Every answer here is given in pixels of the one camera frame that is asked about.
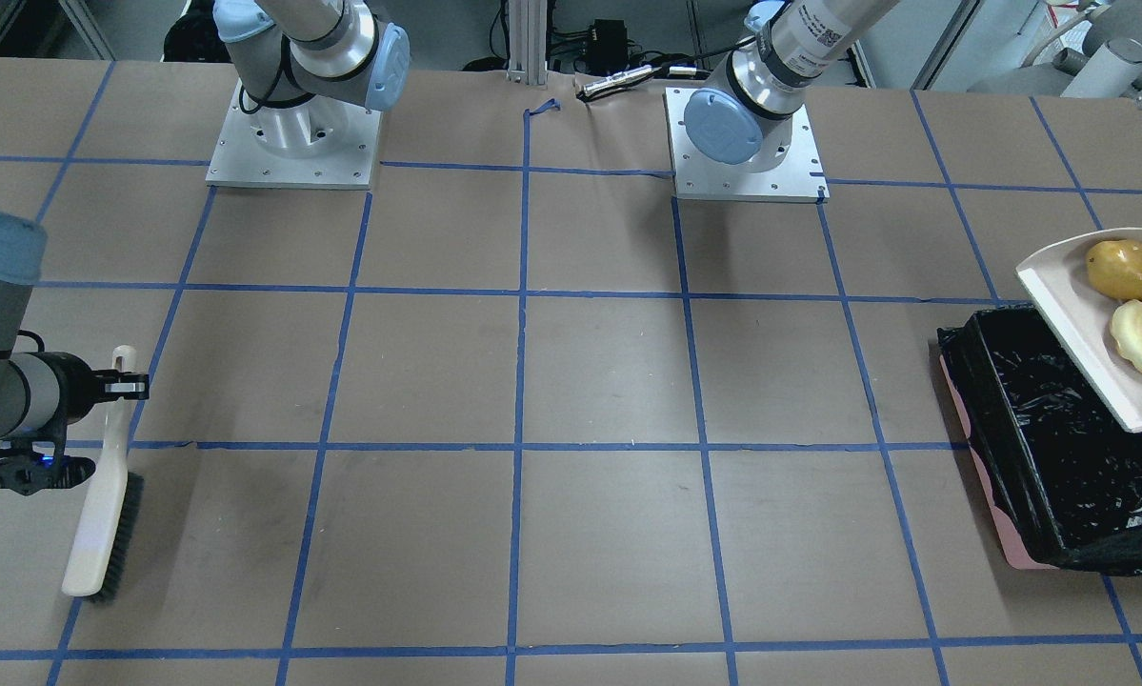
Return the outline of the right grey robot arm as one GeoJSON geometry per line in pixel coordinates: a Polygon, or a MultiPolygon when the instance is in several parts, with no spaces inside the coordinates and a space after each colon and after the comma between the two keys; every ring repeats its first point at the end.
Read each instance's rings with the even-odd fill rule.
{"type": "MultiPolygon", "coordinates": [[[[365,1],[217,1],[214,26],[239,87],[209,181],[365,187],[383,113],[407,84],[407,31],[365,1]]],[[[100,377],[71,355],[16,352],[46,248],[38,223],[0,212],[0,446],[64,446],[94,404],[145,390],[144,378],[100,377]]]]}

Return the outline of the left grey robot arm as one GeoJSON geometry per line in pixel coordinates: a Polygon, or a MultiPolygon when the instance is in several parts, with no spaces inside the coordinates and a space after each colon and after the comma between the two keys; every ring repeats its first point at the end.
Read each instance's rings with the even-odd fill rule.
{"type": "Polygon", "coordinates": [[[745,17],[749,37],[727,53],[687,100],[681,120],[693,146],[741,166],[793,119],[814,79],[892,11],[894,1],[762,1],[745,17]]]}

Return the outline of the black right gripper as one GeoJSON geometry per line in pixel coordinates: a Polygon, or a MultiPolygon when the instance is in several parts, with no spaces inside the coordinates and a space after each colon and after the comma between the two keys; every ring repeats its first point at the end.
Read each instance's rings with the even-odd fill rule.
{"type": "Polygon", "coordinates": [[[95,370],[70,353],[29,353],[29,431],[43,430],[62,413],[83,420],[100,401],[150,398],[147,373],[95,370]]]}

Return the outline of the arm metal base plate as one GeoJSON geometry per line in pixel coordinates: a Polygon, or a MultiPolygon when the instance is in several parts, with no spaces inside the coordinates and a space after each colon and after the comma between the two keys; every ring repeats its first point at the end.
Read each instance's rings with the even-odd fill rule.
{"type": "Polygon", "coordinates": [[[665,91],[675,195],[685,200],[823,203],[831,192],[809,118],[756,116],[725,91],[665,91]]]}
{"type": "Polygon", "coordinates": [[[369,191],[384,114],[330,97],[295,108],[244,113],[238,82],[214,145],[206,183],[240,189],[369,191]]]}

